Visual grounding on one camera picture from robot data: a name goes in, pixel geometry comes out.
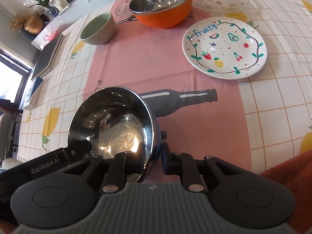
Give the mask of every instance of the strawberry drawing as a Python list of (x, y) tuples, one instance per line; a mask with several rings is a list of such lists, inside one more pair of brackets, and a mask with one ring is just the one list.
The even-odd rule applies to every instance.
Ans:
[(211, 60), (211, 55), (208, 53), (202, 53), (202, 56), (204, 56), (207, 60)]

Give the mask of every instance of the clear glass plate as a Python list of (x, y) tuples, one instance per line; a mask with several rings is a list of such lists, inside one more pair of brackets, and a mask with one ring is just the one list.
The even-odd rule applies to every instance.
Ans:
[(129, 9), (129, 3), (131, 0), (122, 0), (115, 9), (115, 14), (118, 17), (129, 17), (132, 16), (133, 13)]
[(193, 0), (193, 6), (211, 13), (235, 13), (246, 9), (249, 0)]

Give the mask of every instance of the white plate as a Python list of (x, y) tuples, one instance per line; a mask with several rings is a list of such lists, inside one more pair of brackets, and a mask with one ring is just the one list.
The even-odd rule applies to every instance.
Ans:
[(254, 28), (227, 17), (206, 18), (192, 25), (183, 36), (182, 49), (199, 71), (228, 80), (256, 74), (268, 56)]

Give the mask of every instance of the pink table runner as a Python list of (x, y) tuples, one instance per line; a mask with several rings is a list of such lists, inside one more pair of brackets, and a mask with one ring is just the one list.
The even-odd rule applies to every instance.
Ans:
[[(115, 15), (121, 1), (117, 0), (110, 10), (116, 22), (125, 19)], [(168, 89), (178, 92), (215, 89), (217, 101), (185, 106), (159, 117), (160, 129), (167, 131), (167, 143), (173, 152), (186, 152), (195, 159), (214, 155), (251, 170), (248, 130), (238, 83), (197, 71), (181, 48), (185, 31), (203, 18), (190, 13), (178, 27), (168, 30), (150, 28), (137, 20), (117, 25), (113, 39), (96, 49), (83, 97), (86, 99), (98, 88), (113, 85), (141, 95), (159, 90), (168, 92)]]

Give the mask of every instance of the tablecloth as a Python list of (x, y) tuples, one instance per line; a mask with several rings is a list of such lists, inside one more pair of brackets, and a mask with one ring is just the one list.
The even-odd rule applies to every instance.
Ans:
[[(112, 85), (143, 95), (169, 94), (157, 120), (173, 152), (196, 159), (214, 155), (261, 173), (312, 147), (311, 0), (250, 0), (244, 11), (225, 15), (253, 26), (268, 49), (265, 67), (238, 81), (203, 74), (183, 55), (183, 34), (205, 16), (192, 11), (174, 29), (154, 29), (117, 16), (116, 8), (124, 1), (108, 4), (64, 31), (37, 107), (23, 114), (20, 161), (65, 147), (71, 119), (83, 100)], [(82, 42), (84, 26), (106, 11), (122, 22), (113, 39), (101, 46)], [(174, 98), (175, 92), (207, 90), (216, 92), (215, 100), (183, 106)], [(168, 110), (166, 105), (177, 108)], [(160, 174), (153, 178), (164, 180)]]

